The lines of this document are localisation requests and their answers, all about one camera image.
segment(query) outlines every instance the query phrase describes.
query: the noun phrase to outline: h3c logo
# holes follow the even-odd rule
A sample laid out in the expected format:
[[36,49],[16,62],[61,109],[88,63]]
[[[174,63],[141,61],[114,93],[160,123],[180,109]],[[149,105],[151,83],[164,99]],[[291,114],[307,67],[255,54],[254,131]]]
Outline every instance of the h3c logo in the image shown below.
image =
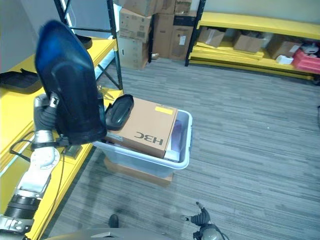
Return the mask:
[[136,133],[137,133],[136,134],[137,136],[134,136],[135,138],[144,139],[144,140],[146,140],[147,142],[150,142],[150,143],[154,143],[155,144],[155,143],[158,142],[159,145],[162,145],[162,143],[164,142],[163,139],[157,140],[157,137],[155,137],[155,136],[143,134],[142,132],[139,132],[139,131],[137,131]]

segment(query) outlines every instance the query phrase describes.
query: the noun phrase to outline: brown cardboard box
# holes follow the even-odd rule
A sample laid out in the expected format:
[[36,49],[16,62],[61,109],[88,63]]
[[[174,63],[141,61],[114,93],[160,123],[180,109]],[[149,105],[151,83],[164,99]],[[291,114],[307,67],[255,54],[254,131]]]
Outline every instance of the brown cardboard box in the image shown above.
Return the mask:
[[157,158],[164,158],[178,110],[134,97],[123,128],[108,131],[106,139]]
[[147,173],[144,171],[139,171],[137,169],[133,169],[128,166],[115,164],[115,163],[111,162],[108,158],[104,159],[104,164],[105,164],[106,168],[111,172],[125,174],[125,175],[131,176],[133,178],[141,179],[141,180],[159,185],[161,187],[167,187],[172,182],[172,178],[173,178],[173,174],[171,174],[170,176],[167,176],[165,178],[161,178],[161,177],[158,177],[155,175],[151,175],[150,173]]
[[196,15],[197,13],[192,11],[188,15],[174,16],[169,52],[170,59],[184,60],[186,58]]
[[176,0],[164,0],[163,7],[159,14],[174,14],[175,13]]
[[225,33],[223,31],[203,26],[201,27],[201,32],[197,41],[217,48],[224,38],[224,35]]
[[143,69],[148,61],[148,43],[127,37],[117,39],[121,67]]
[[174,13],[175,14],[189,14],[192,0],[176,0]]
[[164,0],[118,0],[115,3],[145,17],[159,13],[164,6]]
[[236,37],[233,40],[233,48],[235,50],[256,53],[260,50],[263,43],[263,38],[243,35],[240,31],[237,31]]
[[301,45],[302,42],[297,37],[274,34],[266,50],[272,59],[279,55],[292,57]]
[[120,37],[148,41],[151,16],[141,16],[125,8],[120,10]]
[[156,14],[153,32],[153,53],[159,53],[162,58],[169,58],[172,30],[174,28],[173,14]]

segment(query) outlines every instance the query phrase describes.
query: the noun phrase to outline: black metal shelf post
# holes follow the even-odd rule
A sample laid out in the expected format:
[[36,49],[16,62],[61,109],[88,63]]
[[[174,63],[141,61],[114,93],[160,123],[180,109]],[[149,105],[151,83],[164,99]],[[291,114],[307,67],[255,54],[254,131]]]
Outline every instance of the black metal shelf post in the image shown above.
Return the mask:
[[[65,5],[65,10],[62,6],[61,0],[53,0],[56,10],[59,14],[60,21],[64,24],[68,25],[68,21],[66,19],[68,9],[71,3],[71,0],[67,0]],[[116,74],[118,78],[118,82],[116,82],[112,76],[107,73],[107,68],[109,65],[107,65],[105,68],[103,68],[100,64],[98,64],[98,67],[102,71],[103,74],[106,75],[106,77],[119,89],[123,90],[123,83],[122,83],[122,75],[121,75],[121,66],[120,66],[120,58],[119,58],[119,51],[118,51],[118,39],[117,39],[117,27],[116,27],[116,20],[115,20],[115,12],[114,12],[114,4],[113,0],[106,0],[106,5],[108,9],[108,15],[109,15],[109,22],[110,22],[110,29],[100,29],[100,28],[87,28],[87,27],[76,27],[76,26],[69,26],[70,29],[73,30],[83,30],[83,31],[93,31],[93,32],[103,32],[103,33],[111,33],[112,39],[115,39],[116,41],[116,50],[114,51],[114,61],[115,61],[115,67],[116,67]]]
[[185,56],[184,66],[186,66],[186,67],[189,65],[189,55],[192,52],[192,48],[195,45],[198,33],[200,31],[199,29],[197,29],[197,27],[198,27],[198,22],[202,17],[202,13],[204,12],[205,4],[206,4],[206,0],[199,1],[198,10],[196,11],[196,17],[195,17],[195,21],[194,21],[194,26],[193,26],[193,31],[192,31],[188,51]]

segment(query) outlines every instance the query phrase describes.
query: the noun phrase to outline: yellow label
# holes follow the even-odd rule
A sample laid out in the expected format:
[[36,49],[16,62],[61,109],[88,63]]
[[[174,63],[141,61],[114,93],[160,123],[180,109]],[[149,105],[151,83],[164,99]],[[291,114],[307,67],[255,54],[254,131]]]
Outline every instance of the yellow label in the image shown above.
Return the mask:
[[161,106],[156,106],[155,110],[157,112],[161,112],[161,113],[169,114],[169,115],[172,115],[174,113],[174,111],[172,109],[164,108],[164,107],[161,107]]

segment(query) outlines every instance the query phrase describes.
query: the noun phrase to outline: red container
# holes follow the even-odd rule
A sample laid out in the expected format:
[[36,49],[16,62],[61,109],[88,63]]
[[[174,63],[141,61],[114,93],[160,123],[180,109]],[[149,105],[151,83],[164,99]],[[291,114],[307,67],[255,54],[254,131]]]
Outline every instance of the red container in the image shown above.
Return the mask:
[[292,65],[299,70],[320,74],[320,58],[308,56],[300,49],[294,54]]

